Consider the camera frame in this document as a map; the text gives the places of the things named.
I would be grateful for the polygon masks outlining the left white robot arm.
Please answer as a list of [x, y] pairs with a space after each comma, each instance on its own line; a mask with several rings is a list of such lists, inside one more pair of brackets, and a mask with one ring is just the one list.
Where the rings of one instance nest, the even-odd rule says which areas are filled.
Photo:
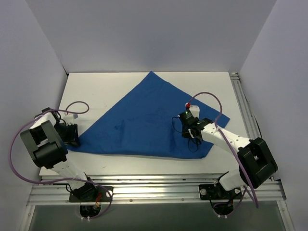
[[97, 187], [67, 157], [67, 146], [81, 146], [75, 118], [77, 115], [72, 114], [61, 118], [58, 112], [45, 108], [35, 116], [35, 123], [21, 132], [20, 137], [37, 167], [44, 167], [68, 178], [68, 191], [78, 200], [91, 202], [99, 193]]

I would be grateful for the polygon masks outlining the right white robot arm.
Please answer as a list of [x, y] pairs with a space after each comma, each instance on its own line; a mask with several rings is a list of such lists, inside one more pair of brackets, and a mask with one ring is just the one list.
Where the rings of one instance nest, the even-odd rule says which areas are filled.
[[260, 137], [250, 139], [225, 130], [208, 119], [183, 122], [184, 135], [206, 141], [230, 152], [239, 169], [226, 173], [214, 186], [218, 198], [226, 198], [231, 190], [242, 186], [258, 188], [278, 170], [278, 165], [267, 145]]

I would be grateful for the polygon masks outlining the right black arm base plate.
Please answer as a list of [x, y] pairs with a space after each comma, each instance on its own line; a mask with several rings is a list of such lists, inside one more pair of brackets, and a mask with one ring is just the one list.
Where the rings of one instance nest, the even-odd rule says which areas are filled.
[[233, 200], [240, 199], [242, 196], [240, 188], [226, 191], [222, 186], [214, 184], [200, 184], [198, 188], [201, 200]]

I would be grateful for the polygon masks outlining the blue surgical drape cloth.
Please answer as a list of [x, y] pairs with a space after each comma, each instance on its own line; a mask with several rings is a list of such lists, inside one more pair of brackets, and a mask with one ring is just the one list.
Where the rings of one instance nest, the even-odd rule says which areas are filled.
[[124, 154], [162, 158], [200, 159], [213, 144], [199, 147], [179, 133], [180, 114], [191, 96], [154, 72], [79, 136], [81, 146], [69, 146], [74, 152]]

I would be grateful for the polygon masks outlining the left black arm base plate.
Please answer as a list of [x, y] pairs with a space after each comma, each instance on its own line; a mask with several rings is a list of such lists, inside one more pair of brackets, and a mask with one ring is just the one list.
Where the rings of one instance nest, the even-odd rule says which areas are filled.
[[104, 186], [104, 188], [102, 188], [92, 184], [85, 184], [84, 186], [70, 192], [69, 202], [110, 202], [110, 195], [113, 195], [112, 186]]

